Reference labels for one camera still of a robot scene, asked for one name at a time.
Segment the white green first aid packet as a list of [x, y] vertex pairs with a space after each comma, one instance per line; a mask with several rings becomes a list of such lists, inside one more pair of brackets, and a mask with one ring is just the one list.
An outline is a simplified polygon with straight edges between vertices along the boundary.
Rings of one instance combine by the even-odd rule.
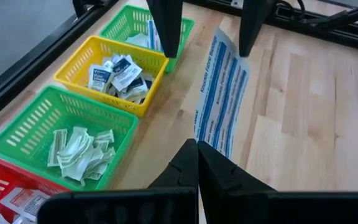
[[92, 162], [85, 170], [81, 180], [99, 180], [109, 165], [109, 157], [103, 157], [97, 162]]
[[67, 142], [67, 129], [58, 129], [53, 132], [53, 141], [50, 146], [47, 166], [56, 167], [58, 164], [58, 152], [65, 148]]
[[106, 149], [106, 151], [104, 152], [103, 157], [101, 158], [100, 162], [102, 162], [102, 163], [106, 163], [106, 162], [110, 163], [113, 160], [115, 155], [116, 155], [116, 152], [114, 150], [114, 147], [111, 146], [111, 147]]
[[108, 141], [109, 143], [114, 143], [114, 134], [112, 129], [98, 133], [94, 137], [93, 146], [96, 147], [98, 141]]
[[57, 153], [62, 177], [80, 181], [93, 155], [94, 137], [86, 128], [75, 126], [66, 146]]

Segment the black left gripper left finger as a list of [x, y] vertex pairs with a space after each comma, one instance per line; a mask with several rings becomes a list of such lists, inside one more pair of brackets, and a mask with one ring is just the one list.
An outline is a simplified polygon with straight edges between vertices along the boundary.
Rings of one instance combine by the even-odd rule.
[[187, 139], [164, 171], [149, 185], [159, 193], [158, 224], [198, 224], [198, 145]]

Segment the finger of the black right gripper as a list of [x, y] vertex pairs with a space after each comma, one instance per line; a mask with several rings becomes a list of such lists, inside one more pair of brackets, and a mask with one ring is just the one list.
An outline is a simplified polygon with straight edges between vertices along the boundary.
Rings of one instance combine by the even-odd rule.
[[176, 58], [180, 44], [183, 0], [146, 0], [154, 19], [164, 54]]
[[248, 57], [262, 24], [276, 0], [244, 0], [239, 29], [239, 55]]

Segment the white navy wipe packet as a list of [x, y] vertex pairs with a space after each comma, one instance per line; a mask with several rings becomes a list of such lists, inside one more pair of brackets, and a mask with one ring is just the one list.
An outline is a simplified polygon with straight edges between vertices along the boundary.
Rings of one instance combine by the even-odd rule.
[[112, 57], [103, 58], [102, 63], [104, 67], [112, 69], [120, 59], [120, 56], [113, 55]]
[[119, 92], [118, 97], [127, 101], [138, 101], [145, 98], [148, 91], [144, 78], [139, 77], [126, 88], [125, 93]]
[[144, 81], [145, 81], [145, 84], [146, 84], [146, 86], [147, 86], [147, 89], [148, 89], [148, 90], [151, 89], [151, 86], [152, 86], [152, 84], [153, 84], [155, 78], [154, 78], [151, 74], [149, 74], [149, 73], [142, 73], [141, 75], [142, 75], [142, 78], [143, 78]]
[[142, 69], [132, 60], [130, 55], [119, 59], [112, 68], [112, 85], [117, 91], [127, 88], [141, 73]]
[[89, 68], [88, 88], [105, 93], [108, 81], [112, 74], [112, 68], [104, 65], [91, 65]]

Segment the yellow plastic basket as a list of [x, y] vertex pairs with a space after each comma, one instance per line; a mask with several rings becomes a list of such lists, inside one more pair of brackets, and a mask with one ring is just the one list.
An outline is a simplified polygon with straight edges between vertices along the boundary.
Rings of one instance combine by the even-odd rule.
[[[155, 78], [142, 104], [132, 103], [85, 87], [89, 79], [90, 66], [100, 65], [103, 58], [113, 54], [130, 55], [143, 71]], [[163, 53], [92, 35], [57, 70], [54, 79], [70, 91], [143, 117], [160, 86], [167, 64], [168, 58]]]

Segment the green plastic basket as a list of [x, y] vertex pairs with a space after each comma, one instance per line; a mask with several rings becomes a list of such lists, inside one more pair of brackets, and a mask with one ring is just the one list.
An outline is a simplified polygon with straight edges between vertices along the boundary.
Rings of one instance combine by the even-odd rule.
[[[134, 37], [137, 34], [147, 34], [146, 22], [151, 19], [152, 14], [148, 9], [125, 5], [116, 16], [104, 26], [99, 35], [107, 39], [124, 42], [128, 37]], [[174, 71], [193, 26], [193, 20], [182, 17], [177, 57], [169, 59], [165, 69], [167, 73]]]
[[[0, 132], [0, 158], [71, 190], [106, 189], [130, 148], [138, 122], [137, 116], [126, 111], [49, 85]], [[75, 126], [86, 128], [92, 136], [112, 130], [115, 139], [116, 155], [104, 175], [84, 185], [63, 178], [59, 168], [47, 166], [53, 131], [71, 133]]]

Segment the black clamp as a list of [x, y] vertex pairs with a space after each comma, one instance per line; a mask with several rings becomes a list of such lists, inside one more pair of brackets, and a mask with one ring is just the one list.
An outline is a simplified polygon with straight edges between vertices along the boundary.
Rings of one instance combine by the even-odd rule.
[[83, 3], [83, 0], [72, 0], [72, 3], [77, 18], [80, 18], [83, 14], [87, 12], [87, 7]]

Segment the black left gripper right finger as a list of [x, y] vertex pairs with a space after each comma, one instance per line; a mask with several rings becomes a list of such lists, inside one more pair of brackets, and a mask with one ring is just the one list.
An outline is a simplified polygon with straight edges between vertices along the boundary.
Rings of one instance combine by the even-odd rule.
[[247, 173], [204, 141], [198, 142], [198, 175], [207, 224], [260, 223], [250, 194], [274, 189]]

